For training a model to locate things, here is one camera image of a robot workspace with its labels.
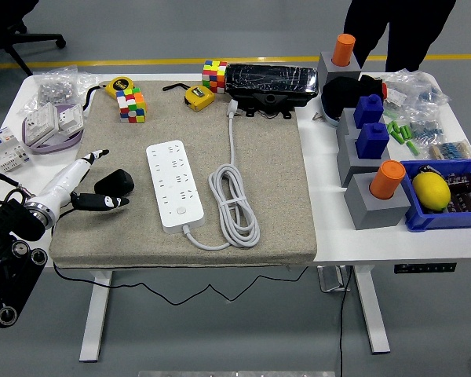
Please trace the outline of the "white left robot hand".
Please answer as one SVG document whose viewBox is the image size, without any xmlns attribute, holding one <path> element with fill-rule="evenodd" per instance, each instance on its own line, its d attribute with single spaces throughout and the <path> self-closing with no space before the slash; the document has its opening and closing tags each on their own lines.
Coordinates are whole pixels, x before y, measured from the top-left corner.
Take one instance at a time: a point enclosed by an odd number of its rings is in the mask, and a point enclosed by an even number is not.
<svg viewBox="0 0 471 377">
<path fill-rule="evenodd" d="M 75 189 L 88 174 L 94 161 L 109 153 L 107 149 L 96 150 L 77 159 L 60 170 L 45 188 L 25 203 L 32 212 L 38 212 L 51 222 L 60 215 L 60 209 L 69 203 L 77 210 L 107 211 L 130 203 L 127 198 L 102 194 L 74 194 Z"/>
</svg>

